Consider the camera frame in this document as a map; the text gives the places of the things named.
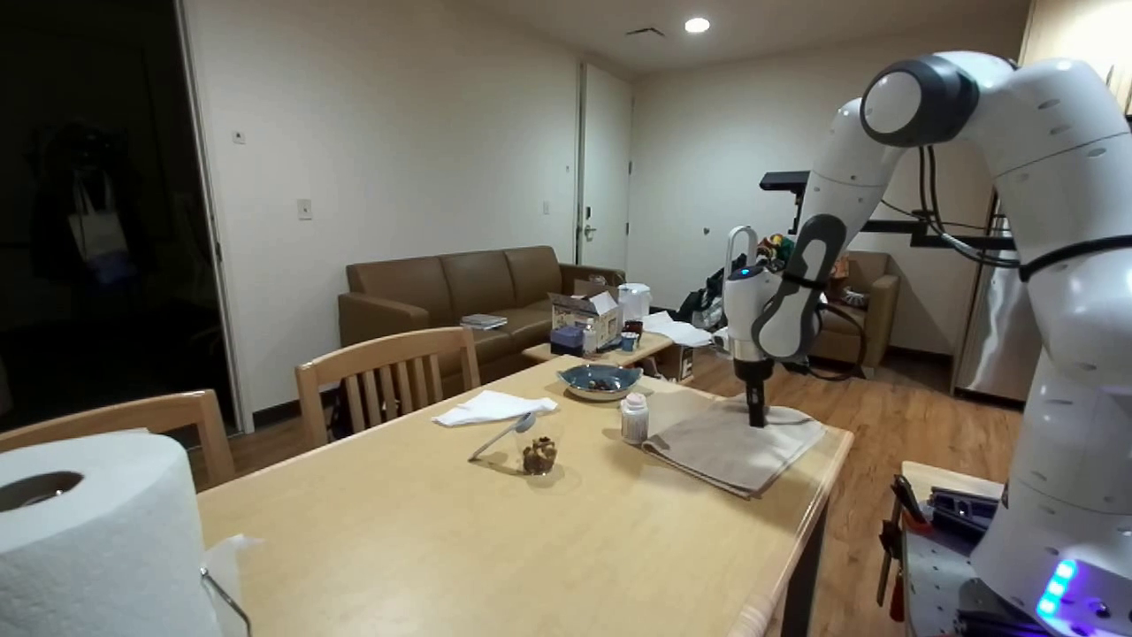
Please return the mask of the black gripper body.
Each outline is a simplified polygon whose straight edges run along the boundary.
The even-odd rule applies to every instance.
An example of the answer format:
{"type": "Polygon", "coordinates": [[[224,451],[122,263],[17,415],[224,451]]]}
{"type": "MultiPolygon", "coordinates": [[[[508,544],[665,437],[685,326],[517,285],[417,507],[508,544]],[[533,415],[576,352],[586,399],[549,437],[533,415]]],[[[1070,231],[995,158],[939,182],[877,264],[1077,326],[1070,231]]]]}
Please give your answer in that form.
{"type": "Polygon", "coordinates": [[[764,408],[764,380],[773,370],[773,360],[734,360],[734,377],[746,385],[746,408],[764,408]]]}

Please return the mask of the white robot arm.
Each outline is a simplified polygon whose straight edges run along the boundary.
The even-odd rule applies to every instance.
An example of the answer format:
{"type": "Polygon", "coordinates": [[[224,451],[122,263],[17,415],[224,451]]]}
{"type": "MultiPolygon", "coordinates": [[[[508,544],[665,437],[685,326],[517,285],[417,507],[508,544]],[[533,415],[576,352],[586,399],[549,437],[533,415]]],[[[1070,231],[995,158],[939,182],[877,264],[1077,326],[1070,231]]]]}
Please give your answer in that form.
{"type": "Polygon", "coordinates": [[[805,352],[830,264],[898,154],[949,142],[989,175],[1037,338],[1010,468],[968,570],[1046,634],[1132,637],[1132,128],[1088,64],[943,48],[877,70],[809,162],[785,258],[726,278],[734,352],[805,352]]]}

